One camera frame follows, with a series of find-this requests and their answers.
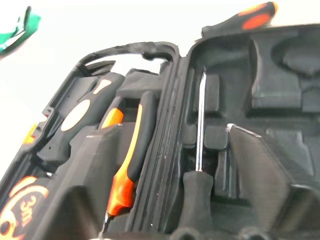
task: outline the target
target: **orange accent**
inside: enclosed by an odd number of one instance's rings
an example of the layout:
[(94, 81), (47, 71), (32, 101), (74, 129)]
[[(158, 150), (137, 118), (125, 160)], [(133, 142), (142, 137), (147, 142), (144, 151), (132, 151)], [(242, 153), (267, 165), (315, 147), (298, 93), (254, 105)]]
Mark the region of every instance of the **orange accent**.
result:
[(26, 134), (22, 144), (32, 144), (35, 141), (36, 137), (32, 136), (32, 134), (36, 130), (36, 127), (37, 127), (36, 123), (32, 125), (32, 127), (30, 128), (30, 130)]
[(255, 29), (255, 28), (258, 28), (258, 27), (266, 24), (270, 19), (271, 18), (268, 13), (260, 14), (258, 16), (254, 16), (254, 17), (250, 18), (248, 21), (246, 21), (242, 25), (242, 28), (243, 28), (243, 30)]
[(133, 192), (135, 183), (129, 179), (127, 170), (136, 147), (142, 111), (143, 107), (141, 104), (139, 104), (134, 131), (132, 134), (128, 152), (125, 156), (123, 164), (113, 177), (110, 197), (106, 208), (107, 213), (111, 216), (118, 215), (122, 209), (131, 208), (134, 204)]
[(276, 14), (277, 13), (277, 11), (278, 11), (278, 4), (276, 4), (274, 1), (272, 2), (272, 4), (273, 4), (273, 6), (274, 6), (274, 14)]
[(104, 129), (115, 124), (120, 124), (123, 118), (124, 114), (118, 108), (113, 108), (106, 116), (101, 128)]
[(25, 202), (23, 201), (20, 204), (21, 210), (21, 220), (22, 220), (22, 227), (24, 228), (30, 221), (32, 220), (32, 207), (36, 204), (37, 198), (34, 195), (31, 195), (30, 200)]
[(29, 186), (14, 195), (13, 198), (11, 198), (10, 201), (8, 201), (8, 203), (4, 206), (0, 214), (0, 225), (7, 221), (10, 223), (9, 230), (6, 231), (5, 235), (0, 234), (0, 240), (22, 240), (24, 238), (25, 234), (13, 237), (13, 233), (18, 226), (18, 221), (16, 220), (16, 217), (11, 210), (22, 197), (33, 192), (41, 193), (45, 198), (49, 193), (48, 189), (46, 189), (44, 186), (34, 185)]
[(260, 9), (263, 9), (265, 6), (267, 6), (267, 4), (266, 3), (262, 3), (260, 5), (249, 7), (246, 10), (243, 10), (242, 12), (238, 13), (238, 16), (252, 14), (254, 12), (259, 11)]
[(23, 189), (25, 186), (33, 184), (37, 178), (35, 176), (25, 176), (22, 178), (9, 192), (9, 197), (12, 198), (18, 191)]

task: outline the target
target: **screwdriver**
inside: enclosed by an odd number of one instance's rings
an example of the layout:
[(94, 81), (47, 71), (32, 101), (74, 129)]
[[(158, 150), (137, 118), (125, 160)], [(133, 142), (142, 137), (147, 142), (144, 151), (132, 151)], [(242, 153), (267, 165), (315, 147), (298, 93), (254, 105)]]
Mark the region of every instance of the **screwdriver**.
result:
[(259, 28), (268, 23), (277, 13), (278, 5), (269, 1), (250, 7), (231, 18), (213, 26), (202, 28), (201, 35), (235, 33)]
[(127, 155), (120, 169), (113, 177), (111, 192), (104, 219), (103, 233), (107, 230), (110, 220), (119, 215), (125, 208), (134, 203), (133, 193), (138, 180), (148, 146), (156, 125), (157, 103), (152, 91), (145, 92), (140, 100), (136, 122)]
[(203, 172), (206, 81), (207, 75), (204, 69), (199, 88), (195, 171), (183, 175), (184, 199), (179, 221), (179, 227), (192, 227), (200, 232), (213, 227), (210, 197), (214, 179)]

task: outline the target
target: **orange and black handle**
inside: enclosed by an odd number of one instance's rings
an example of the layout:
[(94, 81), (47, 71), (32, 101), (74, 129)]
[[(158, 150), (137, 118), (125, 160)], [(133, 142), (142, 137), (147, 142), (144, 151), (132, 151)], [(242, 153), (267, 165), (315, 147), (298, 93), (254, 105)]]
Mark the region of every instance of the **orange and black handle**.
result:
[(277, 10), (278, 5), (272, 1), (250, 7), (217, 25), (203, 27), (201, 35), (205, 37), (212, 34), (256, 29), (267, 24), (275, 16)]
[(110, 127), (115, 124), (121, 124), (124, 118), (125, 108), (125, 99), (121, 96), (117, 96), (110, 104), (108, 110), (105, 112), (98, 130)]
[(140, 100), (134, 131), (126, 157), (113, 177), (107, 205), (107, 214), (119, 215), (122, 209), (131, 208), (133, 193), (156, 125), (157, 102), (152, 91), (145, 92)]
[(0, 240), (22, 240), (35, 208), (49, 193), (50, 179), (26, 176), (10, 191), (9, 201), (0, 214)]

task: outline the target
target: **white background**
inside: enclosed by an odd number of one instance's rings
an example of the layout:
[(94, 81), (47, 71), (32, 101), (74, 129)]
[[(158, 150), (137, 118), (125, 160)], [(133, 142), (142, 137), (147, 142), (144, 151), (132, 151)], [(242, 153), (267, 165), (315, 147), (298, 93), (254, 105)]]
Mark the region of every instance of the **white background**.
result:
[[(73, 66), (86, 54), (133, 42), (165, 41), (184, 54), (201, 28), (215, 25), (260, 0), (8, 0), (0, 32), (32, 6), (38, 31), (0, 57), (0, 179), (22, 140)], [(320, 1), (280, 0), (273, 26), (320, 22)]]

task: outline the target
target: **orange screwdriver handle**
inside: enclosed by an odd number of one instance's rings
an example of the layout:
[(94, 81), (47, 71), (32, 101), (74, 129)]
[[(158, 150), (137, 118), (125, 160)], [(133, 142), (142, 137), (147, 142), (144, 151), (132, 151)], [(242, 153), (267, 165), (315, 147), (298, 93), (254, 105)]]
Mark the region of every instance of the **orange screwdriver handle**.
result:
[(214, 26), (202, 28), (201, 35), (235, 33), (259, 28), (267, 24), (276, 14), (278, 5), (269, 1), (254, 7), (250, 7), (233, 17)]
[(110, 104), (108, 110), (105, 112), (98, 130), (122, 123), (125, 108), (125, 99), (121, 96), (117, 96)]
[(156, 125), (157, 101), (151, 91), (140, 100), (131, 143), (118, 172), (113, 177), (107, 205), (109, 216), (118, 215), (122, 209), (133, 206), (135, 182), (141, 172), (145, 156)]

